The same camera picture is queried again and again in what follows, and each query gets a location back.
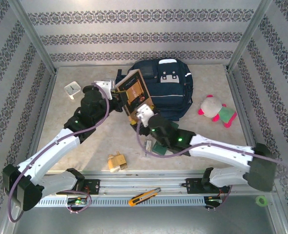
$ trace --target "white plush toy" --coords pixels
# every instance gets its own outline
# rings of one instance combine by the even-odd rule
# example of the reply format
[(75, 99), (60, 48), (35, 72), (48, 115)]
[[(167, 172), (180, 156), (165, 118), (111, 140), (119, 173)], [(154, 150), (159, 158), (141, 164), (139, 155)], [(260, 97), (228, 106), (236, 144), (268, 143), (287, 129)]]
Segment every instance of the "white plush toy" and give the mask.
[(202, 102), (201, 108), (198, 110), (198, 114), (212, 118), (213, 122), (221, 119), (226, 128), (229, 128), (232, 125), (232, 121), (237, 116), (236, 111), (227, 108), (225, 104), (222, 104), (220, 100), (213, 95), (208, 95)]

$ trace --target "black backpack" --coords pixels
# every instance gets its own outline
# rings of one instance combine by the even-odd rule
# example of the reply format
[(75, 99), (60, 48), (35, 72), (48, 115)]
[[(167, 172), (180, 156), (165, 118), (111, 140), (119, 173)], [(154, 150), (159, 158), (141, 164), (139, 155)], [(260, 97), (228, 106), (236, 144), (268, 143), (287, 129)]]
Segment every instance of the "black backpack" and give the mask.
[[(173, 58), (152, 59), (136, 62), (129, 71), (134, 69), (140, 69), (161, 116), (171, 121), (184, 116), (193, 103), (193, 78), (185, 63)], [(116, 83), (124, 77), (119, 70)]]

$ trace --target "small white clock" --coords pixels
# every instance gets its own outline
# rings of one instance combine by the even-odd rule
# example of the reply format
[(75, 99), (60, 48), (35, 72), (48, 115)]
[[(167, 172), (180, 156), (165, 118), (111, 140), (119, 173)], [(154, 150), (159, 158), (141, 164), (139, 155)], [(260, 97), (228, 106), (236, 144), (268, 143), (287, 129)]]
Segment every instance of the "small white clock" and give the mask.
[(81, 87), (80, 87), (80, 85), (78, 85), (78, 83), (73, 81), (70, 84), (66, 85), (64, 87), (64, 90), (70, 96), (70, 98), (73, 100), (74, 95), (81, 91)]

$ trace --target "green sponge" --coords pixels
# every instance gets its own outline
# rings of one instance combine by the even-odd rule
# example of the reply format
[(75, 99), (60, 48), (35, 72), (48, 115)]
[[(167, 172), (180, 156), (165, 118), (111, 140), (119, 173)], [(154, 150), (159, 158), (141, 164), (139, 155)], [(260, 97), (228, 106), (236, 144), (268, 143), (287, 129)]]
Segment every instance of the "green sponge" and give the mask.
[[(177, 123), (171, 122), (171, 125), (174, 128), (178, 128), (179, 125)], [(167, 152), (167, 147), (162, 146), (161, 144), (159, 144), (157, 141), (155, 142), (152, 152), (157, 153), (159, 155), (165, 155), (165, 153)]]

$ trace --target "patterned wallpaper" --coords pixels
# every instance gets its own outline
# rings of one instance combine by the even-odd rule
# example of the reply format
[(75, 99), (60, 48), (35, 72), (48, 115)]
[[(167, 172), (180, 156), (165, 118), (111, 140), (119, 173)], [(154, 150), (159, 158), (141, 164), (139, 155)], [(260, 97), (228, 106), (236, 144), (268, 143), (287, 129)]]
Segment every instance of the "patterned wallpaper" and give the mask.
[(0, 217), (7, 204), (1, 171), (25, 160), (51, 74), (6, 0), (0, 0)]
[(227, 64), (260, 0), (23, 0), (56, 67), (176, 57)]
[[(233, 74), (255, 140), (288, 164), (288, 0), (272, 2)], [(278, 175), (288, 217), (288, 175)]]

